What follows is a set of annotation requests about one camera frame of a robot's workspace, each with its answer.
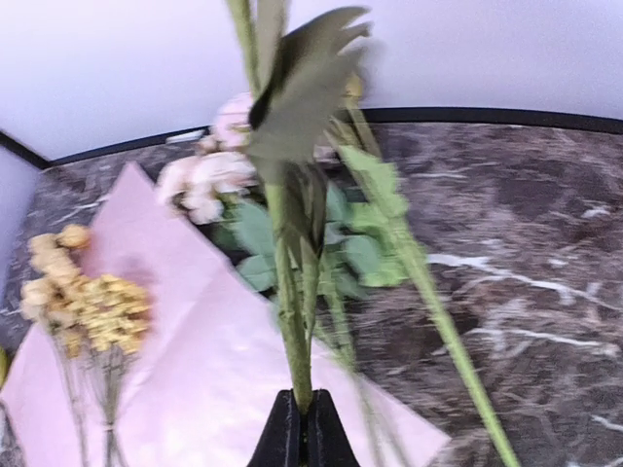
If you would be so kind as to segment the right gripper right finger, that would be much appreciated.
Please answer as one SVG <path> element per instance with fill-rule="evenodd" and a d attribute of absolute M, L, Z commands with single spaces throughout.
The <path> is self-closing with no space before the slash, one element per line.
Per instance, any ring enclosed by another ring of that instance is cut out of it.
<path fill-rule="evenodd" d="M 307 415 L 307 465 L 360 467 L 333 398 L 326 389 L 312 393 Z"/>

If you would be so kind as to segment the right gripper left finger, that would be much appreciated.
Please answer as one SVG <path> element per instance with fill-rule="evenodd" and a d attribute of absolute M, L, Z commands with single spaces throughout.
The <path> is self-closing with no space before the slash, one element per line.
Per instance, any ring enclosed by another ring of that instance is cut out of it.
<path fill-rule="evenodd" d="M 300 461 L 300 413 L 291 390 L 280 390 L 248 467 L 296 467 Z"/>

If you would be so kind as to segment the pink purple wrapping paper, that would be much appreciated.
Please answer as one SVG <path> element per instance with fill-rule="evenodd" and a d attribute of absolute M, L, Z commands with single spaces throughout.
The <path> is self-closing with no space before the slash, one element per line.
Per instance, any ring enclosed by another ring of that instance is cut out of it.
<path fill-rule="evenodd" d="M 129 466 L 246 466 L 280 389 L 291 387 L 271 304 L 187 221 L 158 206 L 152 182 L 126 164 L 92 222 L 82 264 L 147 288 L 150 333 L 124 378 L 118 429 Z M 355 381 L 312 347 L 313 385 L 328 389 L 361 466 L 375 466 Z M 450 437 L 367 380 L 382 428 L 409 466 Z M 81 466 L 79 442 L 49 337 L 33 326 L 1 392 L 25 466 Z"/>

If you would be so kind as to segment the yellow daisy flower bunch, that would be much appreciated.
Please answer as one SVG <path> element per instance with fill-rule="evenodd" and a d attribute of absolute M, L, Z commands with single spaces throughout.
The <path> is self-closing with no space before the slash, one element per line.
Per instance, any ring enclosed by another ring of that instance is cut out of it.
<path fill-rule="evenodd" d="M 150 329 L 151 299 L 144 287 L 130 280 L 112 274 L 85 275 L 77 260 L 91 240 L 91 230 L 78 224 L 28 240 L 30 265 L 38 276 L 21 285 L 20 313 L 42 326 L 53 343 L 81 465 L 90 465 L 86 409 L 90 392 L 102 415 L 103 463 L 125 466 L 117 428 L 122 388 Z"/>

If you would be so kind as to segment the yellow fuzzy poppy stem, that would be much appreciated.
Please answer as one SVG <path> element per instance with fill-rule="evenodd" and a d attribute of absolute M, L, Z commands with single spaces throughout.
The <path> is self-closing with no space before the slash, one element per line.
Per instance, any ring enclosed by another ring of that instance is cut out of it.
<path fill-rule="evenodd" d="M 409 229 L 407 202 L 397 193 L 397 182 L 389 179 L 395 175 L 395 168 L 382 161 L 379 144 L 359 107 L 363 91 L 362 79 L 354 74 L 347 81 L 344 97 L 344 109 L 352 124 L 347 125 L 339 117 L 334 119 L 341 138 L 341 142 L 334 146 L 365 197 L 384 220 L 393 250 L 426 304 L 430 319 L 447 347 L 501 461 L 506 466 L 518 466 L 519 459 L 458 336 L 452 316 L 437 294 L 425 252 Z"/>

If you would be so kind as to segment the pink rose flower stem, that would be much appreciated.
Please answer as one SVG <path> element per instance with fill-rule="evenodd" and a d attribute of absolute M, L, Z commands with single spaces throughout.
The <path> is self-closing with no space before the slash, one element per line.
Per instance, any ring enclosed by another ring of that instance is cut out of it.
<path fill-rule="evenodd" d="M 259 186 L 255 168 L 239 149 L 245 138 L 252 98 L 242 92 L 217 113 L 209 134 L 187 158 L 168 163 L 158 176 L 157 202 L 185 215 L 193 224 L 225 224 L 225 216 Z M 337 258 L 340 293 L 358 297 L 359 289 L 395 287 L 404 278 L 386 249 L 380 224 L 364 201 L 349 201 L 345 192 L 330 183 L 327 188 L 325 243 Z"/>

